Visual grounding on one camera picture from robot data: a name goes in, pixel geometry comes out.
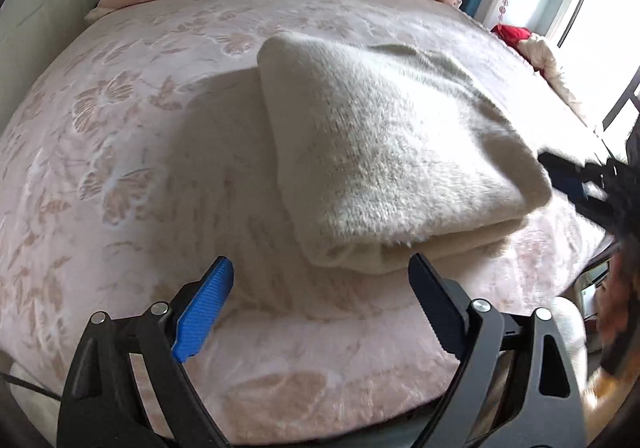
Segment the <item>bed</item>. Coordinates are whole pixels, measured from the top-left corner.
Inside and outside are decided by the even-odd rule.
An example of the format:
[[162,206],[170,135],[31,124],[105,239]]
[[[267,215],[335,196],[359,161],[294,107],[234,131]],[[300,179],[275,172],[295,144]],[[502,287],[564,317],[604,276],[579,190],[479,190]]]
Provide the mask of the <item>bed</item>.
[[[94,311],[139,314],[224,254],[234,290],[186,367],[232,443],[327,438],[436,399],[457,363],[404,270],[319,268],[297,245],[255,65],[283,31],[446,50],[532,151],[606,158],[546,82],[456,5],[103,0],[0,138],[0,348],[60,392]],[[434,264],[472,298],[526,314],[561,294],[603,237],[554,194],[505,240]]]

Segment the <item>screw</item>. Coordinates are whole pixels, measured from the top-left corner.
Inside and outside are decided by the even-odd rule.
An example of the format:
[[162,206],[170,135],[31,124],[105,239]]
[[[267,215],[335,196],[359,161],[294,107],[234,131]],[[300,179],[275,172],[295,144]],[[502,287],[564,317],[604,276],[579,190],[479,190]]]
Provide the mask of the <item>screw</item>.
[[151,306],[151,314],[155,314],[156,316],[162,316],[169,310],[169,305],[167,302],[156,302]]
[[97,313],[92,314],[91,323],[98,325],[104,322],[106,319],[107,319],[106,313],[103,313],[102,311],[98,311]]
[[549,309],[545,309],[544,307],[538,307],[536,309],[536,316],[545,322],[552,319],[553,315]]
[[479,313],[487,313],[491,310],[491,304],[488,303],[487,300],[483,300],[482,298],[478,298],[478,300],[473,300],[471,305]]

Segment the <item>white fluffy blanket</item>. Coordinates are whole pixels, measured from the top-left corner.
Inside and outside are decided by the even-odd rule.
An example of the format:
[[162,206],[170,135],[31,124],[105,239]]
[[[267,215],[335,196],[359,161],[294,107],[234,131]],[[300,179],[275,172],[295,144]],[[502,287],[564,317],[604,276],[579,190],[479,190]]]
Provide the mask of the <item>white fluffy blanket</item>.
[[533,152],[447,54],[284,33],[258,67],[283,202],[315,265],[383,274],[416,251],[461,253],[551,198]]

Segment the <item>window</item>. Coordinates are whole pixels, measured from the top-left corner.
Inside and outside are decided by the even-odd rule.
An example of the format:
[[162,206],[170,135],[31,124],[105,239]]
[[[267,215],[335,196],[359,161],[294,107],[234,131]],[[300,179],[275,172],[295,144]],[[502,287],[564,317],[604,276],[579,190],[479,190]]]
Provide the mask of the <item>window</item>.
[[559,41],[577,97],[603,120],[617,106],[602,137],[621,160],[626,160],[625,141],[639,110],[634,105],[640,80],[639,13],[640,0],[581,0]]

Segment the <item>white folded blanket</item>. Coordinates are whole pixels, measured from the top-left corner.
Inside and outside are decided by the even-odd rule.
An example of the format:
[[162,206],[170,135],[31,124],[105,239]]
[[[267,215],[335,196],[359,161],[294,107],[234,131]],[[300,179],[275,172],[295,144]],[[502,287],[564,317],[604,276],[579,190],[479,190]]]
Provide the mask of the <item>white folded blanket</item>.
[[453,58],[299,34],[258,67],[294,234],[318,266],[383,274],[501,240],[551,197],[536,157]]

